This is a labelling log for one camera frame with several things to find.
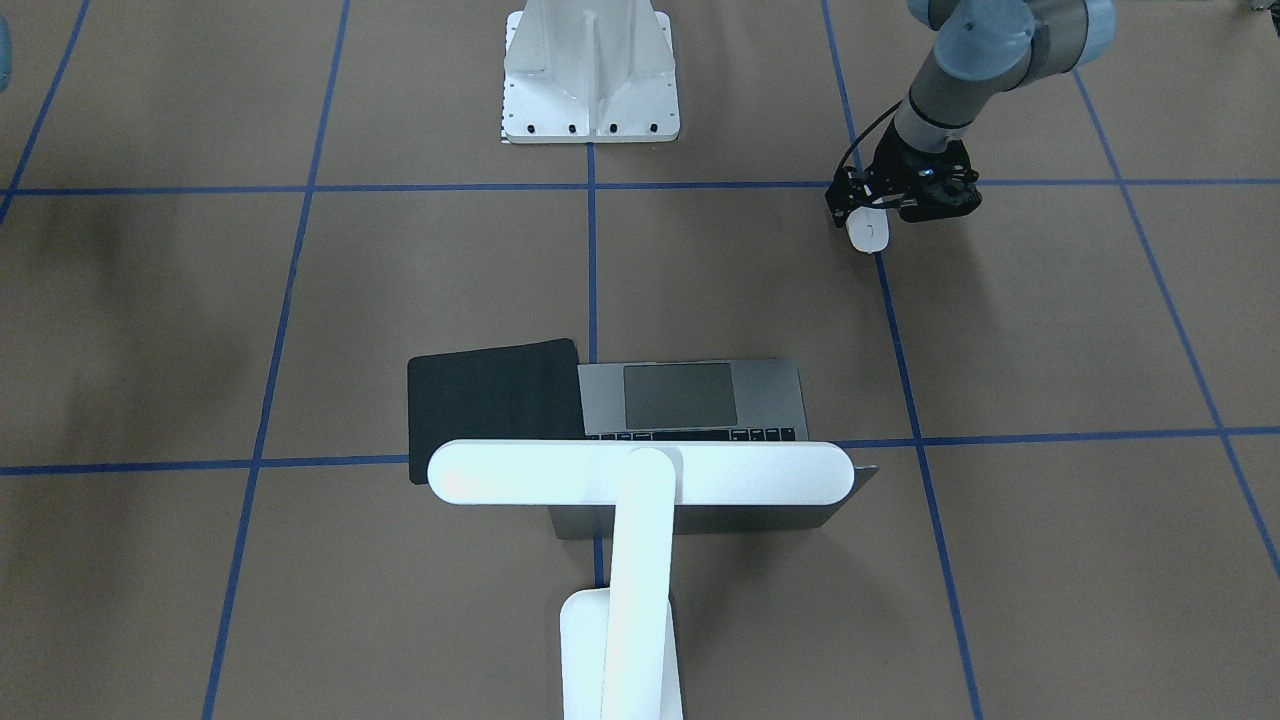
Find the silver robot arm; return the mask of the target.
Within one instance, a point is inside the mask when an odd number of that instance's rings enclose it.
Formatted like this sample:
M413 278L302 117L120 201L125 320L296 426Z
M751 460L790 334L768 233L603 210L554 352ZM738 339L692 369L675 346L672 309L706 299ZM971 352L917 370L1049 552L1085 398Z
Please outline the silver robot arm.
M1101 58L1117 32L1111 1L913 1L934 44L900 101L877 117L870 164L846 158L824 193L835 227L855 213L950 220L982 202L964 137L992 97Z

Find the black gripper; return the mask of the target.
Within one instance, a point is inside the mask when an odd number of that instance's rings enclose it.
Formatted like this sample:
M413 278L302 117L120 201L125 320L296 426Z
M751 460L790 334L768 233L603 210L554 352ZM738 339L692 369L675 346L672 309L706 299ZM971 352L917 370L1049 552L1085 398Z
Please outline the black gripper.
M840 158L826 191L837 228L844 228L858 209L893 210L902 222L922 223L969 215L983 201L979 173L961 140L950 140L941 152L924 152L888 129L870 165L861 170L849 163L856 147Z

